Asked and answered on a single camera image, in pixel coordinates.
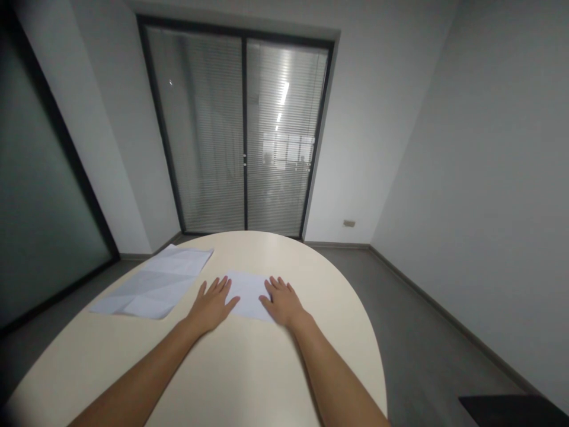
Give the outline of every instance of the forearm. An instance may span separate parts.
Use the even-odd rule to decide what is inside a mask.
[[[143,426],[176,370],[200,337],[200,332],[178,323],[166,337],[98,399],[72,426]]]
[[[308,313],[290,327],[326,427],[389,426],[383,413]]]

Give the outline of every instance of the hand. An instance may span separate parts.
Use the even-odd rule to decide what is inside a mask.
[[[206,287],[207,282],[203,282],[194,305],[185,319],[197,329],[199,335],[217,328],[239,301],[239,297],[235,297],[225,305],[225,299],[231,288],[231,279],[227,280],[227,276],[221,281],[216,278],[207,292]]]
[[[297,318],[303,317],[307,313],[302,308],[301,301],[290,283],[285,285],[283,279],[275,280],[272,276],[270,279],[270,282],[265,280],[265,288],[271,295],[272,301],[269,301],[264,295],[261,295],[259,300],[276,323],[291,328]]]

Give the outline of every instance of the white paper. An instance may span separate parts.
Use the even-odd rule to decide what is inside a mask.
[[[196,280],[213,250],[170,245],[118,289],[91,306],[93,313],[164,318]]]
[[[241,297],[231,313],[274,323],[271,315],[259,301],[260,295],[271,299],[265,288],[265,280],[268,278],[235,270],[229,270],[226,275],[231,279],[231,289],[225,303],[227,304],[233,297]]]
[[[193,248],[178,249],[172,246],[168,246],[158,255],[149,259],[142,270],[156,273],[197,276],[213,253],[213,250],[200,251]]]

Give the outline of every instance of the horizontal blinds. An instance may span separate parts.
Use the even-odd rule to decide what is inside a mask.
[[[328,51],[247,40],[249,230],[298,237]]]
[[[148,28],[185,231],[244,229],[241,38]]]

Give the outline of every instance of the black door frame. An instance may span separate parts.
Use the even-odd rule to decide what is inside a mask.
[[[164,152],[168,164],[168,172],[170,174],[170,181],[172,183],[174,200],[176,210],[178,212],[178,220],[180,221],[180,229],[183,234],[187,235],[206,235],[208,233],[195,233],[186,230],[186,224],[182,216],[182,207],[180,194],[178,191],[178,183],[174,172],[174,159],[172,157],[172,150],[170,148],[170,140],[168,139],[168,132],[166,130],[166,121],[164,118],[164,111],[162,110],[162,103],[160,101],[160,93],[158,91],[158,80],[156,78],[156,71],[154,70],[154,62],[152,60],[152,53],[150,50],[150,43],[148,40],[147,27],[159,27],[169,30],[186,31],[192,33],[209,33],[218,34],[223,36],[232,36],[241,38],[241,69],[242,69],[242,97],[243,97],[243,187],[244,187],[244,220],[245,230],[248,230],[248,206],[247,206],[247,39],[265,40],[272,43],[286,44],[293,46],[305,47],[318,47],[328,51],[328,59],[326,64],[326,73],[324,75],[324,86],[322,88],[322,96],[320,98],[320,105],[318,107],[318,118],[316,124],[316,131],[314,135],[314,145],[312,149],[312,157],[310,160],[310,172],[308,173],[308,182],[306,185],[306,195],[304,200],[304,207],[302,209],[301,228],[298,236],[288,236],[294,239],[302,239],[302,233],[306,222],[306,212],[308,210],[308,198],[312,186],[312,174],[314,172],[314,164],[316,160],[316,153],[318,149],[318,142],[320,139],[320,132],[322,127],[322,115],[324,114],[324,103],[328,93],[328,82],[330,80],[330,69],[332,66],[332,57],[334,53],[334,42],[332,40],[312,39],[309,37],[288,36],[279,33],[267,33],[265,31],[247,30],[244,28],[223,27],[211,24],[203,24],[188,21],[179,21],[169,18],[158,18],[148,15],[137,15],[138,30],[140,32],[140,40],[142,42],[142,50],[146,62],[146,70],[148,72],[148,80],[152,91],[152,98],[154,100],[154,107],[156,108],[156,116],[160,127],[160,134],[162,136],[162,143],[164,144]]]
[[[95,268],[93,271],[87,273],[81,279],[70,284],[65,289],[59,291],[57,294],[50,297],[43,303],[32,308],[27,313],[24,313],[19,318],[4,326],[0,330],[0,337],[4,337],[10,332],[22,326],[24,323],[30,321],[38,314],[44,312],[52,305],[64,299],[67,295],[80,288],[104,269],[119,261],[120,256],[119,250],[116,246],[116,243],[114,242],[107,221],[103,215],[103,211],[101,210],[101,206],[95,197],[95,193],[91,187],[89,178],[83,169],[83,165],[81,164],[81,160],[79,159],[79,155],[77,154],[77,150],[75,149],[71,135],[69,134],[61,112],[59,111],[57,102],[55,101],[51,89],[49,88],[49,84],[47,83],[47,80],[41,71],[40,64],[37,61],[32,46],[25,35],[24,29],[20,25],[16,13],[8,5],[8,2],[0,2],[0,25],[6,29],[9,40],[14,44],[17,55],[24,63],[26,71],[28,72],[34,89],[38,95],[38,98],[46,112],[47,118],[49,119],[49,122],[53,127],[55,134],[57,135],[65,157],[71,166],[71,170],[73,171],[75,178],[77,179],[81,193],[85,197],[87,205],[95,219],[95,223],[97,224],[99,232],[103,236],[105,245],[111,254],[111,259],[109,261]]]

